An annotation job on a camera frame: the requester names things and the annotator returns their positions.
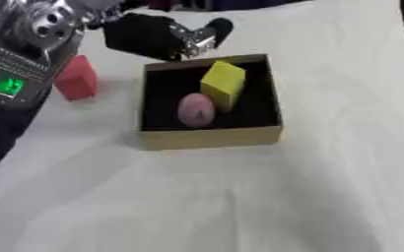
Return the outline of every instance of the red cube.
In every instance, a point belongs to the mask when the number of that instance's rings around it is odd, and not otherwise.
[[[97,94],[97,73],[86,56],[73,58],[57,77],[55,86],[68,100],[83,99]]]

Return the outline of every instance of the pink ball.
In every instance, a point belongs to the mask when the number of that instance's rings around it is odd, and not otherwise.
[[[213,102],[203,94],[189,94],[179,104],[179,120],[191,128],[202,128],[210,125],[215,114]]]

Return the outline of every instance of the green light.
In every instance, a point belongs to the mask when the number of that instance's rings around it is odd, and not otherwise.
[[[0,81],[0,95],[15,97],[23,86],[24,83],[22,80],[7,78]]]

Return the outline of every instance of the brown box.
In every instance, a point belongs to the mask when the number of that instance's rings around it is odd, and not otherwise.
[[[216,60],[246,70],[242,95],[232,112],[218,111],[210,127],[187,128],[177,117],[179,101],[200,92],[200,80]],[[282,114],[264,54],[150,64],[144,82],[138,134],[147,150],[272,145],[282,133]]]

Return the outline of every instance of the sponge cube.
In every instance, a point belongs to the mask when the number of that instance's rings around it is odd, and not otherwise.
[[[83,99],[97,94],[97,73],[86,56],[73,58],[57,77],[55,86],[68,100]]]
[[[222,112],[235,107],[243,89],[245,70],[224,61],[216,61],[202,79],[201,93],[208,96]]]

